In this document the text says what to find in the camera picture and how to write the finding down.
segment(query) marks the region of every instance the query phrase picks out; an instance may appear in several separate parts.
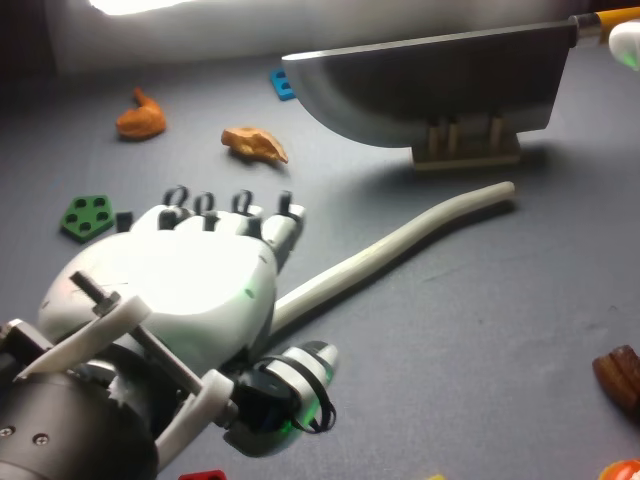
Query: gray table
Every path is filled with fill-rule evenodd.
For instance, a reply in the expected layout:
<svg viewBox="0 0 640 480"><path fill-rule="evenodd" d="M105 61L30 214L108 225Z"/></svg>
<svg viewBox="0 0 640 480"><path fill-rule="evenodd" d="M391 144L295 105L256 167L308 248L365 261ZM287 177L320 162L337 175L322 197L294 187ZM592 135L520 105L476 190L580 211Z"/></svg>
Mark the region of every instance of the gray table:
<svg viewBox="0 0 640 480"><path fill-rule="evenodd" d="M161 475L221 468L231 480L595 479L640 453L601 394L591 360L640 347L640 77L606 49L572 52L549 127L521 137L513 169L418 177L409 152L367 147L317 123L268 82L277 59L154 68L0 94L0 318L32 321L80 247L57 225L71 197L106 193L138 215L183 183L275 208L281 189L309 222L285 293L428 207L502 180L517 209L454 230L299 330L337 344L338 423L267 459L209 428ZM121 143L115 118L140 85L168 131ZM286 169L245 165L222 129L281 139Z"/></svg>

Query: green pentagon block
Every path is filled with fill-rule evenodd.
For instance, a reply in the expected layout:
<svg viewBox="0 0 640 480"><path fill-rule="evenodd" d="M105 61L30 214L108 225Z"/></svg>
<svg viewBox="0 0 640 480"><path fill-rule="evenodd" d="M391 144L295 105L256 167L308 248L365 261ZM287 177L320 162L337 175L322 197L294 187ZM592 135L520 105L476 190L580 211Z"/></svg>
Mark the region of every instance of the green pentagon block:
<svg viewBox="0 0 640 480"><path fill-rule="evenodd" d="M60 230L79 243L85 243L113 226L111 201L106 195L76 197L60 219Z"/></svg>

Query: orange toy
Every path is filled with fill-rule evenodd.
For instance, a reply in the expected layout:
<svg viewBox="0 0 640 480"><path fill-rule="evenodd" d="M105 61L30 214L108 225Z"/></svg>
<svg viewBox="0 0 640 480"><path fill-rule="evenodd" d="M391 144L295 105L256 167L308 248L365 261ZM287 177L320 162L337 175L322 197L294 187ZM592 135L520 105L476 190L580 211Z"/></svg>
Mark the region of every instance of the orange toy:
<svg viewBox="0 0 640 480"><path fill-rule="evenodd" d="M609 465L598 480L638 480L640 479L640 459L626 460Z"/></svg>
<svg viewBox="0 0 640 480"><path fill-rule="evenodd" d="M118 133L133 140L145 140L164 132L167 121L160 106L142 93L139 87L133 90L133 96L140 107L127 110L118 118L116 121Z"/></svg>

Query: blue toy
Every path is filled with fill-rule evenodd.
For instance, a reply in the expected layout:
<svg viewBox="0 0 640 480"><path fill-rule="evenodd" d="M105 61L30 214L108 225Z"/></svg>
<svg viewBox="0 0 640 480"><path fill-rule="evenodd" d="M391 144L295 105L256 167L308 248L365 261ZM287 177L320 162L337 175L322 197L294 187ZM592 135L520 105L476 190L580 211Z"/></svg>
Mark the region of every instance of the blue toy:
<svg viewBox="0 0 640 480"><path fill-rule="evenodd" d="M291 89L291 85L289 85L289 80L287 80L287 74L284 73L284 69L279 68L271 72L271 83L273 83L273 88L276 89L278 98L283 102L296 98L295 93L293 93Z"/></svg>

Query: white robotic hand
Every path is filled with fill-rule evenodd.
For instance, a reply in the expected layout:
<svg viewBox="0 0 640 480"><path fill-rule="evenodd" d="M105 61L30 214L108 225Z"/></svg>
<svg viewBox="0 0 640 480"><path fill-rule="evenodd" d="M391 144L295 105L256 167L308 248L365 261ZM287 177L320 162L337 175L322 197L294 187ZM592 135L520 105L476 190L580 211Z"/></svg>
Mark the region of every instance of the white robotic hand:
<svg viewBox="0 0 640 480"><path fill-rule="evenodd" d="M640 20L618 25L611 31L609 49L613 57L632 70L640 71Z"/></svg>

